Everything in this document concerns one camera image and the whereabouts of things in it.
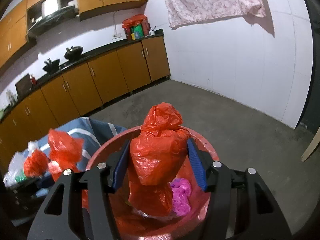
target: blue gripper pad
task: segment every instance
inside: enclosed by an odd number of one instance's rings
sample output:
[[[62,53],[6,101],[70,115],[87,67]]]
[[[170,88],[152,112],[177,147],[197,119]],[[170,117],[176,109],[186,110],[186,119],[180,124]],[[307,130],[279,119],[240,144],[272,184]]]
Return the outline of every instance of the blue gripper pad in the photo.
[[[117,191],[122,186],[125,173],[127,172],[129,149],[130,141],[128,141],[125,145],[122,146],[121,157],[113,171],[112,188],[114,188],[115,191]]]
[[[207,179],[206,179],[206,170],[204,169],[202,162],[201,162],[201,157],[198,155],[200,154],[200,150],[196,146],[195,141],[193,138],[189,138],[187,140],[187,145],[188,145],[188,152],[189,152],[189,160],[191,163],[191,167],[193,170],[193,174],[196,177],[196,181],[198,186],[203,190],[207,190]]]

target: wall outlet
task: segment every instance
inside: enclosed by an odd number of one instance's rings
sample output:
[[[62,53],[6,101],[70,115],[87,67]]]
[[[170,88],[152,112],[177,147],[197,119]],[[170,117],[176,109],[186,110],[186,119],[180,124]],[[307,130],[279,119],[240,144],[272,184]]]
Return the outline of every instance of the wall outlet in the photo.
[[[115,34],[112,35],[113,40],[117,38],[121,38],[121,33],[117,33],[117,36],[115,36]]]

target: black bowl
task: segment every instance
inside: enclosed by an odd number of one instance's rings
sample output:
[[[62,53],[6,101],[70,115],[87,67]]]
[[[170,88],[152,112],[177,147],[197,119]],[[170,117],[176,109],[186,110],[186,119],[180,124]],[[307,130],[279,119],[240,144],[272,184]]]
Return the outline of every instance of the black bowl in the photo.
[[[83,47],[77,46],[77,47],[71,47],[73,49],[72,51],[69,50],[64,54],[64,57],[68,60],[75,60],[79,59],[81,57]]]
[[[50,65],[44,66],[42,69],[48,72],[49,74],[56,73],[59,70],[59,63],[60,63],[60,60],[56,59],[53,62],[51,62]]]

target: metal screw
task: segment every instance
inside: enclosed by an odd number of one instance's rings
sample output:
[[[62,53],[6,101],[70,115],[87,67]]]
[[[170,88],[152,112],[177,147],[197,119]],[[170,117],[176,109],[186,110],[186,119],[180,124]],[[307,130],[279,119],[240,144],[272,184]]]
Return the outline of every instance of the metal screw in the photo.
[[[213,162],[212,165],[215,168],[220,168],[222,166],[221,162],[217,162],[217,161]]]
[[[104,169],[107,165],[105,163],[99,163],[97,165],[98,169]]]
[[[248,173],[249,174],[255,174],[256,173],[256,170],[254,168],[249,168],[248,169]]]
[[[66,176],[68,176],[68,175],[70,175],[71,174],[71,170],[70,169],[66,169],[64,172],[63,172],[63,175],[66,175]]]

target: black pot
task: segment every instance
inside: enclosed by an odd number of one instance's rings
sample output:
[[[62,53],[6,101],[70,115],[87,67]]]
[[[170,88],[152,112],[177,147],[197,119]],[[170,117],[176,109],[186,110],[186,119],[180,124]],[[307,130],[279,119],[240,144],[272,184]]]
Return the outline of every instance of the black pot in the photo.
[[[48,59],[48,61],[45,61],[45,63],[47,65],[44,66],[42,69],[48,72],[49,74],[56,73],[59,70],[59,63],[60,63],[59,59],[56,59],[54,61],[51,61]]]
[[[67,48],[67,52],[64,54],[64,57],[68,60],[75,60],[81,57],[83,51],[83,47],[81,46],[71,46],[71,48]]]

